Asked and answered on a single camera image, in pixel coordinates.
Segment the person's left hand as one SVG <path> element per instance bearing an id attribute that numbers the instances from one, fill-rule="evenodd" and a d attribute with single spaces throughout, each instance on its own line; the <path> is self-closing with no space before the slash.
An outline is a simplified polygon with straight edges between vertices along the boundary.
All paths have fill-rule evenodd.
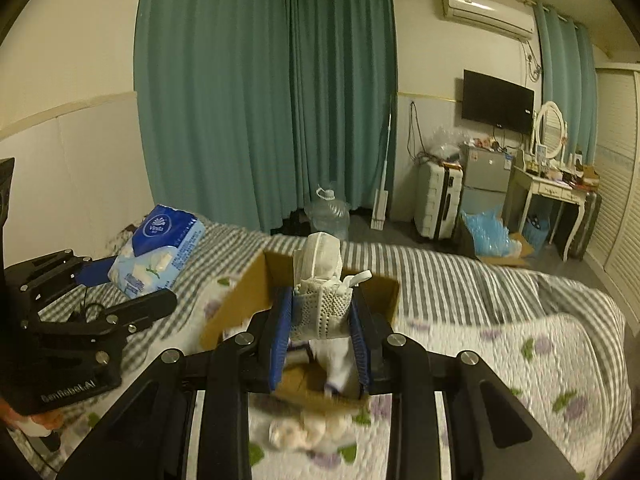
<path id="1" fill-rule="evenodd" d="M 1 421 L 10 429 L 21 430 L 27 437 L 47 437 L 52 431 L 63 426 L 64 417 L 60 410 L 35 415 L 21 415 L 11 408 L 6 400 L 0 400 Z"/>

